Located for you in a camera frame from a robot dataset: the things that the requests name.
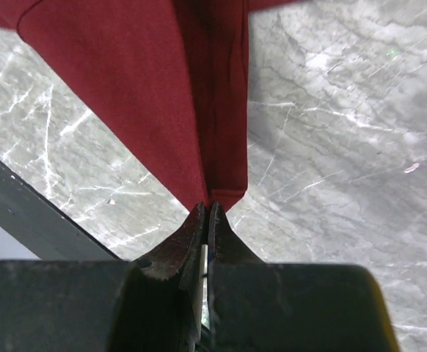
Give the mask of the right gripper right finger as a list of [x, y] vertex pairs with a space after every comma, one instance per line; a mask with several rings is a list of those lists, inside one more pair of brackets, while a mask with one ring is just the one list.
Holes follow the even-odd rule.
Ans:
[[397, 351], [378, 282], [338, 263], [267, 263], [231, 228], [219, 203], [208, 222], [213, 351]]

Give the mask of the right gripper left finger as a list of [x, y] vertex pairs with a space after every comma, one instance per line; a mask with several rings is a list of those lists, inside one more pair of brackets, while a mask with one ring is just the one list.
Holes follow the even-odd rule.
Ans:
[[133, 261], [0, 260], [0, 351], [193, 351], [205, 206]]

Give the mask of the dark red t-shirt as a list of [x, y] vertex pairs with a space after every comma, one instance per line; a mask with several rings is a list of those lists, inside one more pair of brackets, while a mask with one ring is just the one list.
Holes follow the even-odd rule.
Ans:
[[1, 1], [14, 30], [187, 208], [247, 190], [251, 12], [273, 1]]

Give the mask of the black base beam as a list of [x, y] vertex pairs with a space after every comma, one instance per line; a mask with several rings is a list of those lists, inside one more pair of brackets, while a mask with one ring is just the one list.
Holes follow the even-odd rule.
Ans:
[[1, 161], [0, 227], [44, 260], [119, 259]]

